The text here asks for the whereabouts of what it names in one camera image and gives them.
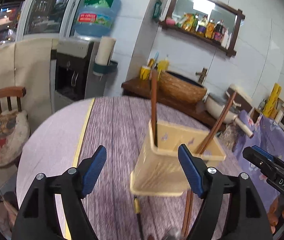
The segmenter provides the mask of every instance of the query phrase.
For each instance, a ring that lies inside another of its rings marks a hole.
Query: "cat face cushion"
[[[26,111],[4,111],[0,114],[0,167],[9,165],[21,154],[29,135]]]

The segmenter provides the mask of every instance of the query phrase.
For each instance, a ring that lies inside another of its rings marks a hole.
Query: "table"
[[[149,80],[141,80],[140,78],[133,78],[122,83],[123,94],[125,96],[141,97],[150,99],[151,84]],[[157,101],[166,106],[177,109],[188,116],[193,117],[205,126],[212,128],[216,119],[211,116],[205,108],[204,102],[200,100],[196,104],[178,101],[172,97],[165,95],[161,90],[158,90]],[[222,123],[220,131],[225,131],[225,124]]]
[[[85,116],[91,100],[73,103],[49,117],[23,148],[17,175],[17,198],[21,205],[34,177],[60,175],[72,166]],[[207,130],[193,118],[168,106],[158,104],[158,119]],[[134,169],[151,118],[149,100],[133,97],[96,98],[82,143],[79,163],[90,157],[99,145],[107,150],[107,160],[93,192],[83,200],[84,209],[99,239],[140,239],[129,190],[130,172]],[[238,176],[236,158],[226,147],[226,160],[218,169]],[[186,193],[181,197],[139,197],[144,236],[161,239],[172,226],[182,228]],[[219,222],[213,239],[224,226],[228,196],[224,196]],[[58,217],[65,232],[61,198],[56,197]],[[193,217],[201,200],[195,195]]]

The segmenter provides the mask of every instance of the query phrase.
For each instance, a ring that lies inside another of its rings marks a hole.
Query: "white bottle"
[[[223,36],[223,39],[222,39],[222,43],[221,43],[221,46],[222,46],[223,48],[226,47],[226,44],[227,44],[228,39],[229,39],[229,29],[226,29],[226,30],[225,30],[225,33],[224,33],[224,36]]]
[[[232,39],[232,33],[229,35],[229,38],[227,39],[227,43],[226,43],[226,49],[229,49],[229,44],[231,43],[231,39]]]

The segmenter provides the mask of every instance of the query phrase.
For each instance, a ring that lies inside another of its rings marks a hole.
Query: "wooden chair backrest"
[[[9,111],[12,111],[12,105],[11,105],[11,97],[17,98],[17,104],[18,104],[18,111],[21,112],[21,100],[20,98],[23,98],[26,95],[27,91],[25,87],[6,87],[0,89],[0,99],[1,98],[7,98],[8,102],[8,109]]]

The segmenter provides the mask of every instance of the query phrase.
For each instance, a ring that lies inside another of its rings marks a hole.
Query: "white pot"
[[[213,116],[215,119],[218,119],[225,107],[224,102],[222,102],[223,99],[217,100],[217,97],[212,95],[211,93],[207,96],[205,101],[205,107],[206,110],[209,112],[211,116]],[[237,116],[236,113],[233,113],[232,111],[228,111],[226,114],[223,123],[229,124],[234,121],[235,117]]]

